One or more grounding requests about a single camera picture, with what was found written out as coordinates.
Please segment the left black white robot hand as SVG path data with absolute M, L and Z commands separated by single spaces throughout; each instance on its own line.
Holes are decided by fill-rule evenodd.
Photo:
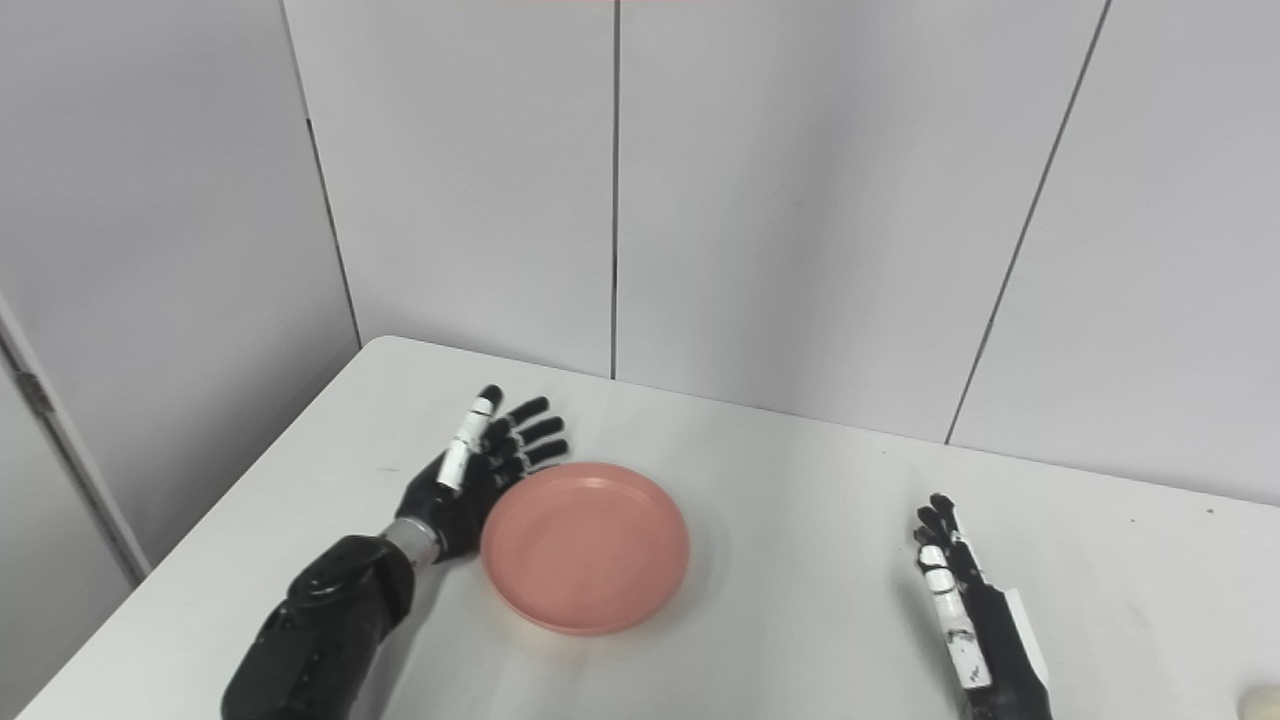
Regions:
M 435 562 L 477 551 L 497 502 L 521 480 L 570 452 L 566 423 L 545 396 L 508 411 L 503 391 L 486 386 L 474 398 L 445 448 L 407 486 L 394 519 L 434 539 Z

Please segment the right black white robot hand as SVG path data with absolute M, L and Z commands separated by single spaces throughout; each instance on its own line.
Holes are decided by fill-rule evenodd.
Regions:
M 916 568 L 960 689 L 960 716 L 1051 719 L 1047 665 L 1020 594 L 986 578 L 947 495 L 931 495 L 916 518 Z

